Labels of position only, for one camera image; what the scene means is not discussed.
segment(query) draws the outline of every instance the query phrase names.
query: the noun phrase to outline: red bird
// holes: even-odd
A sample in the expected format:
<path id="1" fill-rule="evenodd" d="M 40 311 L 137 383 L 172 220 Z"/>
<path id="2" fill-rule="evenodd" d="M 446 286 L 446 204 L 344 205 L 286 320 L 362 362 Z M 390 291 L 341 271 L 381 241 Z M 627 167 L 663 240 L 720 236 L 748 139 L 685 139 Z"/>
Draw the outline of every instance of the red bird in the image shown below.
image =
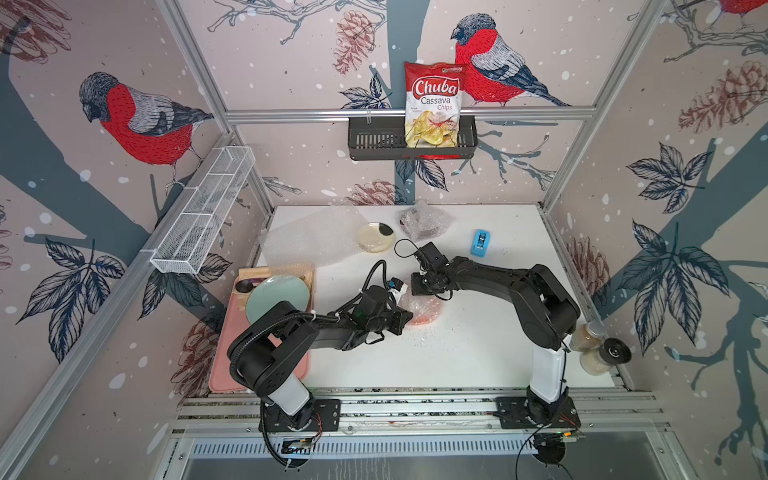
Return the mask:
<path id="1" fill-rule="evenodd" d="M 497 101 L 502 107 L 510 98 L 541 97 L 560 107 L 568 104 L 549 94 L 525 65 L 522 55 L 504 43 L 490 15 L 467 15 L 456 25 L 456 63 L 468 65 L 465 91 L 480 101 Z"/>
<path id="2" fill-rule="evenodd" d="M 184 107 L 165 95 L 145 94 L 120 83 L 112 75 L 97 71 L 80 86 L 80 102 L 88 121 L 98 118 L 104 129 L 133 158 L 152 165 L 173 165 L 192 148 L 195 129 L 213 118 L 199 108 Z"/>
<path id="3" fill-rule="evenodd" d="M 680 9 L 682 8 L 688 8 L 696 5 L 697 3 L 701 3 L 704 0 L 693 0 L 692 2 L 688 2 L 684 5 L 680 6 Z M 757 7 L 761 7 L 768 3 L 768 0 L 717 0 L 718 3 L 720 3 L 720 14 L 715 18 L 715 22 L 720 19 L 720 16 L 723 13 L 734 13 L 739 14 L 741 17 L 741 28 L 749 27 L 750 25 L 744 24 L 744 15 L 751 12 Z"/>

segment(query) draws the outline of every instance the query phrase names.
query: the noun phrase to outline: black metal basket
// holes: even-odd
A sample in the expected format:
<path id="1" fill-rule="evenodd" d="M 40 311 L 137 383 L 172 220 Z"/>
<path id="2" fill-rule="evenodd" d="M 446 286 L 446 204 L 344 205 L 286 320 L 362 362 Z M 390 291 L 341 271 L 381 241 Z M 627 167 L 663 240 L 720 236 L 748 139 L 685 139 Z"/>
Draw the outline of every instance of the black metal basket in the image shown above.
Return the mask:
<path id="1" fill-rule="evenodd" d="M 349 119 L 349 158 L 360 160 L 417 160 L 431 158 L 467 159 L 475 155 L 478 133 L 475 117 L 463 115 L 458 119 L 458 147 L 409 148 L 403 117 L 365 117 Z"/>

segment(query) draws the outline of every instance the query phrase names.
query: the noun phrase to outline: glass jar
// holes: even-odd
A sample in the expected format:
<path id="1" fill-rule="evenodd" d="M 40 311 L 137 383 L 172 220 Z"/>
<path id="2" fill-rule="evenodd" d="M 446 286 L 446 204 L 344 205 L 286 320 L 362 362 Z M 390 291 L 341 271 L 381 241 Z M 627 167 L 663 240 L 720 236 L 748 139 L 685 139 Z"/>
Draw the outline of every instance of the glass jar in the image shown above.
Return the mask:
<path id="1" fill-rule="evenodd" d="M 590 375 L 602 375 L 616 365 L 632 360 L 632 352 L 619 339 L 606 339 L 599 349 L 581 355 L 581 368 Z"/>
<path id="2" fill-rule="evenodd" d="M 607 337 L 605 327 L 600 320 L 592 320 L 589 323 L 582 323 L 571 335 L 571 350 L 575 352 L 586 352 L 596 349 L 600 346 L 603 339 Z"/>

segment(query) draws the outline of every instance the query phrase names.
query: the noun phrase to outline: chips bag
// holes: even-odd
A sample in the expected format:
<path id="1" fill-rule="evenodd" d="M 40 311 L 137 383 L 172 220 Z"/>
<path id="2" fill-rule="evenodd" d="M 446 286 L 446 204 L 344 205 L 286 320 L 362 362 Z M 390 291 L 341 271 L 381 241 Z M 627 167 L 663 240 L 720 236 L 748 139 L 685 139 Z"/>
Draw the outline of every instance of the chips bag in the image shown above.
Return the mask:
<path id="1" fill-rule="evenodd" d="M 465 65 L 406 62 L 406 143 L 409 147 L 458 146 Z"/>

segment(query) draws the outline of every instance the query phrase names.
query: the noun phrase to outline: white wire basket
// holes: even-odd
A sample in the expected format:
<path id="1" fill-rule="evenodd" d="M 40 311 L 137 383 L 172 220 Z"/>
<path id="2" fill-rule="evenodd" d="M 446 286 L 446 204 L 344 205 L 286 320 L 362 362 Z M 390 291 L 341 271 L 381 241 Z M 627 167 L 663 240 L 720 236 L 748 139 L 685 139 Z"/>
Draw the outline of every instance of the white wire basket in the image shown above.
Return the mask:
<path id="1" fill-rule="evenodd" d="M 253 168 L 250 147 L 224 147 L 150 261 L 162 273 L 200 272 Z"/>

